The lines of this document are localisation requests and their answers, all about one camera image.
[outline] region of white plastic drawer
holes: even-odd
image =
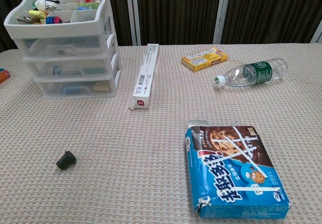
[[[119,54],[96,60],[27,62],[36,82],[109,80],[119,65]]]
[[[113,97],[121,71],[108,81],[38,83],[45,99]]]
[[[15,40],[25,61],[106,58],[106,35]]]

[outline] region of table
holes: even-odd
[[[218,45],[229,61],[192,72],[181,57],[211,45],[161,46],[151,106],[128,109],[146,46],[120,47],[111,99],[44,100],[18,50],[0,54],[0,223],[240,223],[193,211],[184,135],[188,120],[253,125],[291,200],[279,223],[322,223],[322,44]],[[280,81],[213,87],[244,62],[289,63]],[[77,164],[56,161],[71,151]],[[243,223],[273,223],[243,221]]]

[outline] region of black plastic piece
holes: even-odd
[[[65,170],[70,165],[76,164],[76,158],[70,151],[66,151],[64,156],[56,164],[61,170]]]

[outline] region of orange box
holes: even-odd
[[[221,50],[212,47],[211,49],[203,52],[192,54],[182,57],[182,64],[188,67],[192,71],[198,71],[203,68],[210,67],[214,64],[226,61],[228,56]]]
[[[10,73],[6,69],[0,68],[0,84],[10,77]]]

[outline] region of plastic drawer organizer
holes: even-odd
[[[122,66],[110,0],[96,10],[77,10],[81,0],[59,0],[48,16],[60,16],[63,23],[19,23],[16,17],[28,16],[34,1],[23,0],[4,25],[44,98],[114,96]]]

